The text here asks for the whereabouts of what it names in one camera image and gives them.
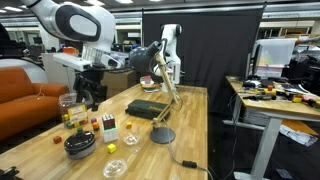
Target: orange couch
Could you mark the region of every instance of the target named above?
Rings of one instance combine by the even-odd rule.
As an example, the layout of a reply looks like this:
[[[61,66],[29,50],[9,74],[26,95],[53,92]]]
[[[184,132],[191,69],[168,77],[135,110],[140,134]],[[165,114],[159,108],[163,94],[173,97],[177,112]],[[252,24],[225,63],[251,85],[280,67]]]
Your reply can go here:
[[[65,85],[31,83],[21,67],[0,69],[0,140],[60,117],[59,96]]]

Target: wooden tabletop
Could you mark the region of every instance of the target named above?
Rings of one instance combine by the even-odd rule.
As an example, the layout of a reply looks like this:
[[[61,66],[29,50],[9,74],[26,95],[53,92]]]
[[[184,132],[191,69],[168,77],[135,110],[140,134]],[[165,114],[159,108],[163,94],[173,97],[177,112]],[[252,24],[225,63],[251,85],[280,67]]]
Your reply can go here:
[[[242,82],[237,78],[227,76],[228,82],[231,84],[235,92],[242,90]],[[251,96],[252,94],[243,94],[243,96]],[[290,113],[292,115],[304,115],[306,117],[319,118],[320,111],[302,103],[292,103],[290,101],[252,101],[248,99],[242,99],[243,105],[246,108],[252,108],[257,110],[264,110],[270,112]]]
[[[183,105],[180,111],[171,110],[167,122],[176,133],[172,142],[173,154],[177,160],[197,162],[207,168],[207,89],[191,86],[178,88]],[[101,117],[113,114],[118,126],[119,139],[112,143],[117,150],[109,154],[101,132],[95,132],[96,149],[89,156],[80,160],[67,157],[63,142],[76,129],[66,129],[62,124],[26,141],[25,143],[0,155],[0,169],[16,166],[20,171],[18,177],[23,179],[105,179],[102,170],[105,164],[114,159],[123,159],[127,170],[120,179],[166,179],[175,176],[181,179],[207,179],[207,173],[198,169],[184,168],[175,163],[168,151],[168,145],[152,142],[149,133],[152,121],[127,115],[125,109],[135,99],[169,103],[170,98],[164,92],[146,93],[136,85],[103,102],[99,111],[90,112],[89,119],[95,117],[101,126]],[[125,122],[131,121],[139,126],[141,150],[134,154],[123,142]],[[93,131],[91,124],[83,126],[84,130]],[[61,136],[62,142],[53,143],[55,136]]]

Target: ceiling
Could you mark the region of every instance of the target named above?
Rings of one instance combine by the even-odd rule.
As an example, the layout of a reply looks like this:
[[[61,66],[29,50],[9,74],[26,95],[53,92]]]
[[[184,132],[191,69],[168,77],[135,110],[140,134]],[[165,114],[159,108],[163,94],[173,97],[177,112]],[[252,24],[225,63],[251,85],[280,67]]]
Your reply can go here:
[[[53,0],[56,3],[65,1],[77,3],[82,6],[90,6],[84,0]],[[132,0],[131,4],[120,4],[115,0],[100,0],[106,8],[113,14],[130,14],[134,12],[153,12],[159,10],[167,10],[176,12],[182,9],[194,8],[230,8],[244,6],[261,6],[265,0],[163,0],[161,2],[150,2],[149,0]],[[266,12],[287,12],[287,11],[319,11],[319,0],[268,0]],[[19,0],[1,0],[0,9],[5,6],[19,7],[22,3]],[[7,11],[0,13],[0,18],[8,17],[25,17],[34,16],[28,9],[23,9],[22,12]]]

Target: lamp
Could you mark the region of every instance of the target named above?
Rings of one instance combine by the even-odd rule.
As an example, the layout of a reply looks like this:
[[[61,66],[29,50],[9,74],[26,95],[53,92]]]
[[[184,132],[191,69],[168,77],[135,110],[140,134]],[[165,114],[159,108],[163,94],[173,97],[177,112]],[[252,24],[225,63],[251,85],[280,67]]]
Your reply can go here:
[[[169,76],[165,70],[164,66],[166,63],[159,54],[161,47],[162,44],[157,41],[153,42],[148,48],[138,47],[130,52],[129,59],[130,63],[139,72],[148,71],[149,63],[153,58],[157,61],[164,84],[168,88],[168,94],[171,97],[171,102],[162,110],[158,117],[153,118],[153,129],[150,132],[150,139],[155,143],[165,144],[175,139],[175,133],[170,128],[160,127],[159,123],[170,112],[173,105],[178,103],[178,97],[173,91]]]

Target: desk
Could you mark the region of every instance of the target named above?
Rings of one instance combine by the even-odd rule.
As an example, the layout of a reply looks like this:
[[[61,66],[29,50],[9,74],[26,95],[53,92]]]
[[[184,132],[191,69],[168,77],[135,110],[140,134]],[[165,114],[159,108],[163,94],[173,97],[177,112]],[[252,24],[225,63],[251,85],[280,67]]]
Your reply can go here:
[[[177,160],[195,161],[207,167],[207,96],[206,88],[179,86],[178,92],[183,99],[180,111],[171,110],[168,125],[176,133],[172,149]],[[23,179],[105,179],[102,170],[112,159],[124,159],[127,171],[121,179],[171,179],[174,175],[181,179],[207,179],[207,172],[182,167],[170,158],[167,145],[153,143],[149,139],[152,121],[125,114],[127,105],[135,99],[144,99],[162,103],[170,102],[164,92],[146,93],[140,85],[135,85],[103,102],[99,111],[88,112],[89,118],[97,118],[101,126],[101,117],[113,114],[119,128],[119,139],[113,141],[117,150],[109,154],[100,132],[95,132],[96,149],[80,160],[67,158],[63,142],[76,129],[66,129],[62,124],[32,138],[29,141],[0,155],[0,169],[16,166],[18,177]],[[137,154],[122,141],[125,122],[130,120],[140,127],[141,150]],[[91,124],[83,126],[92,131]],[[52,138],[61,136],[63,142],[54,144]]]
[[[303,121],[318,121],[320,122],[320,111],[310,108],[301,103],[291,102],[274,102],[274,101],[252,101],[242,99],[238,94],[238,90],[242,89],[242,82],[237,81],[233,77],[227,77],[228,82],[231,84],[233,90],[237,93],[235,108],[234,108],[234,121],[225,121],[226,124],[236,124],[240,127],[255,128],[254,125],[248,125],[238,122],[239,111],[242,106],[249,110],[254,110],[263,113],[270,117],[270,122],[266,125],[264,130],[256,158],[253,163],[251,174],[234,172],[236,179],[246,180],[260,180],[263,179],[266,167],[268,165],[275,141],[279,134],[282,119],[303,120]]]

